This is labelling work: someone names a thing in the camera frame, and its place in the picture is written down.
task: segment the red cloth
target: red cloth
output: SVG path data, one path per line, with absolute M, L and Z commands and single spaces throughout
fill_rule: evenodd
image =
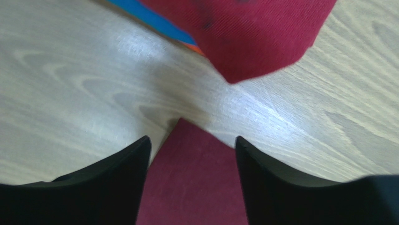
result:
M 298 61 L 336 0 L 140 0 L 187 31 L 230 83 Z
M 248 225 L 235 151 L 180 119 L 151 164 L 137 225 Z

